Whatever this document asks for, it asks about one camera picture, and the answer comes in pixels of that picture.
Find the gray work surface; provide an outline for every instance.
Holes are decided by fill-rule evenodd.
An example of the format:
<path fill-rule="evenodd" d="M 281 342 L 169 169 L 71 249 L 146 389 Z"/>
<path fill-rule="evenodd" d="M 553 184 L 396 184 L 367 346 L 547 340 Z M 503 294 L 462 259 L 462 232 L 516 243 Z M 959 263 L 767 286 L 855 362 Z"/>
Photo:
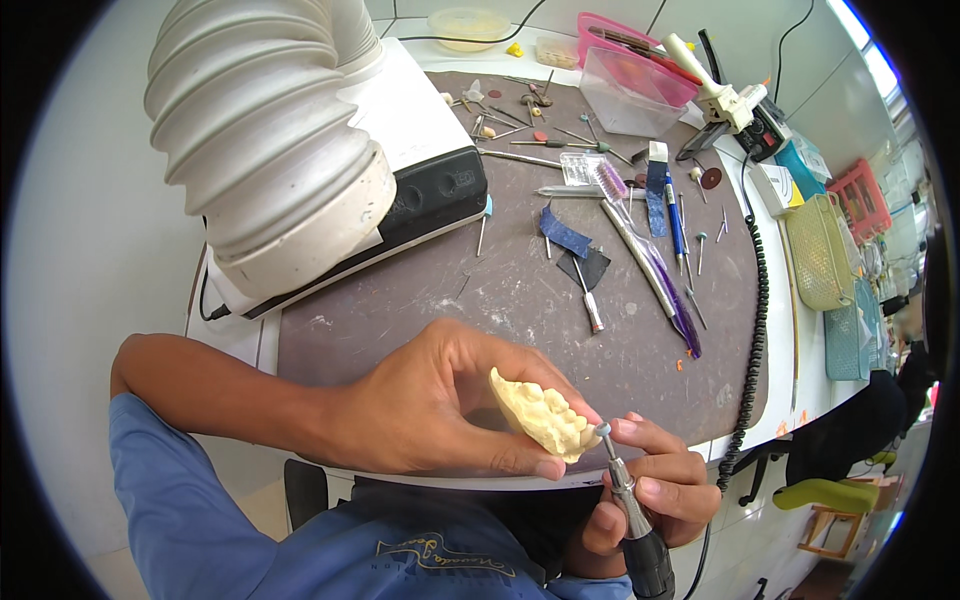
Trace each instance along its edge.
<path fill-rule="evenodd" d="M 506 108 L 517 116 L 526 110 L 517 102 L 525 91 L 521 84 L 466 73 L 427 75 L 440 91 L 454 96 L 479 79 L 485 92 L 503 92 L 502 98 L 488 99 L 484 104 Z M 589 111 L 580 91 L 551 84 L 548 95 L 556 104 L 544 110 L 548 119 L 545 125 L 537 119 L 536 130 L 568 141 L 577 140 L 553 127 L 589 137 L 587 124 L 578 118 Z M 476 112 L 467 113 L 459 106 L 453 110 L 469 129 Z M 490 125 L 498 133 L 509 129 L 499 123 Z M 411 134 L 416 134 L 416 128 L 411 127 Z M 648 143 L 640 137 L 605 133 L 596 122 L 593 127 L 602 140 L 626 158 Z M 672 157 L 692 134 L 692 127 L 678 123 L 660 140 L 667 142 Z M 512 139 L 532 140 L 533 130 L 481 144 L 492 150 L 552 160 L 559 160 L 560 152 L 571 152 L 568 148 L 512 146 Z M 697 158 L 705 168 L 722 169 L 713 150 Z M 624 179 L 646 171 L 644 164 L 630 167 L 613 156 L 611 162 Z M 490 156 L 485 156 L 483 163 L 493 197 L 493 215 L 487 220 L 482 255 L 476 256 L 480 234 L 480 223 L 476 222 L 383 260 L 284 309 L 276 366 L 279 376 L 313 386 L 355 381 L 432 320 L 452 317 L 539 348 L 605 419 L 636 411 L 688 445 L 731 433 L 753 331 L 756 259 L 726 173 L 716 188 L 707 191 L 708 204 L 704 204 L 696 183 L 688 176 L 692 161 L 670 162 L 674 187 L 678 194 L 684 194 L 694 269 L 699 255 L 696 233 L 704 231 L 708 236 L 703 274 L 694 277 L 694 284 L 709 330 L 703 330 L 690 307 L 703 345 L 703 357 L 692 360 L 686 355 L 684 339 L 666 319 L 649 283 L 597 202 L 556 198 L 552 204 L 556 216 L 592 237 L 592 245 L 602 246 L 612 261 L 593 290 L 607 330 L 591 335 L 583 291 L 555 264 L 564 250 L 554 246 L 553 260 L 547 260 L 537 227 L 547 199 L 534 190 L 562 184 L 563 174 Z M 721 206 L 727 208 L 730 232 L 716 244 Z M 634 201 L 633 214 L 641 233 L 648 232 L 643 201 Z M 669 234 L 655 241 L 674 284 L 683 289 L 686 274 L 678 276 Z M 678 360 L 683 360 L 682 371 L 678 371 Z M 766 404 L 766 360 L 764 352 L 751 424 L 759 420 Z M 628 459 L 642 454 L 630 448 L 621 451 Z M 602 446 L 598 446 L 569 466 L 568 472 L 604 468 L 606 461 Z M 501 475 L 481 471 L 443 473 L 494 474 Z"/>

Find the fingernail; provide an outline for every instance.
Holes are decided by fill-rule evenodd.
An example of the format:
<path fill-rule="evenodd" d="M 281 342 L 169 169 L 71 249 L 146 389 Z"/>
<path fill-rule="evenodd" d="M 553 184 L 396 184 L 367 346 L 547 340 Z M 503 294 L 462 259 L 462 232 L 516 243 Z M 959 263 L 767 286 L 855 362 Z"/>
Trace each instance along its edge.
<path fill-rule="evenodd" d="M 640 487 L 649 494 L 660 493 L 660 482 L 650 477 L 640 477 Z"/>
<path fill-rule="evenodd" d="M 557 463 L 554 463 L 553 461 L 542 461 L 538 463 L 536 474 L 537 476 L 544 479 L 549 479 L 550 481 L 557 481 L 563 476 L 563 474 L 560 473 L 560 469 L 557 467 Z"/>
<path fill-rule="evenodd" d="M 616 517 L 608 512 L 607 507 L 600 504 L 597 506 L 597 510 L 594 513 L 593 522 L 595 522 L 597 527 L 600 529 L 603 529 L 604 531 L 610 531 L 616 524 Z"/>
<path fill-rule="evenodd" d="M 620 433 L 634 433 L 636 431 L 636 423 L 631 420 L 617 419 L 616 426 Z"/>

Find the rubber polishing wheel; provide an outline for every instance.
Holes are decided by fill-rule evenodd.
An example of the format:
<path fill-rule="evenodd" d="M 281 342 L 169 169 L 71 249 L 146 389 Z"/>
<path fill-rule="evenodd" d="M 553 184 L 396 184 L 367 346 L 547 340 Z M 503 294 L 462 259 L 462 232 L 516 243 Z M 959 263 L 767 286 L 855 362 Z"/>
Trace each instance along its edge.
<path fill-rule="evenodd" d="M 700 184 L 704 186 L 704 189 L 713 189 L 717 185 L 720 185 L 720 181 L 723 180 L 723 171 L 716 167 L 707 169 L 707 171 L 700 177 Z"/>

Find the hand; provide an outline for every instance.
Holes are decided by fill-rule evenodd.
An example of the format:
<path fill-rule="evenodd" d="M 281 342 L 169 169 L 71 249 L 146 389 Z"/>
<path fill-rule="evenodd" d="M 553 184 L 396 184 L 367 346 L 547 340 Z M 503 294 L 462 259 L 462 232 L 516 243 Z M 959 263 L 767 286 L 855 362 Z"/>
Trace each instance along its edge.
<path fill-rule="evenodd" d="M 611 438 L 642 448 L 646 456 L 627 463 L 636 480 L 635 495 L 648 509 L 652 524 L 671 548 L 697 539 L 720 508 L 720 489 L 707 483 L 707 468 L 698 452 L 636 413 L 611 421 Z M 627 531 L 627 518 L 614 503 L 610 474 L 603 474 L 606 489 L 582 535 L 567 547 L 564 571 L 590 579 L 626 573 L 617 545 Z"/>
<path fill-rule="evenodd" d="M 492 398 L 492 367 L 506 379 L 555 388 L 578 415 L 600 422 L 538 350 L 441 319 L 330 403 L 322 427 L 325 437 L 335 438 L 324 455 L 380 473 L 472 467 L 560 479 L 564 461 L 528 436 L 482 429 L 463 418 Z"/>

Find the dental stone model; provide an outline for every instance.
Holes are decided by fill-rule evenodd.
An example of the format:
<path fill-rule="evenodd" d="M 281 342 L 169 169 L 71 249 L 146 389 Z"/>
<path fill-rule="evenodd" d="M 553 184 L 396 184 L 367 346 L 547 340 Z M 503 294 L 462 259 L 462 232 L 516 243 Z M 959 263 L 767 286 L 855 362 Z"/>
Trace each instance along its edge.
<path fill-rule="evenodd" d="M 544 390 L 536 383 L 507 381 L 496 367 L 490 370 L 490 387 L 510 426 L 565 463 L 576 463 L 581 454 L 600 443 L 593 425 L 573 412 L 564 395 L 553 388 Z"/>

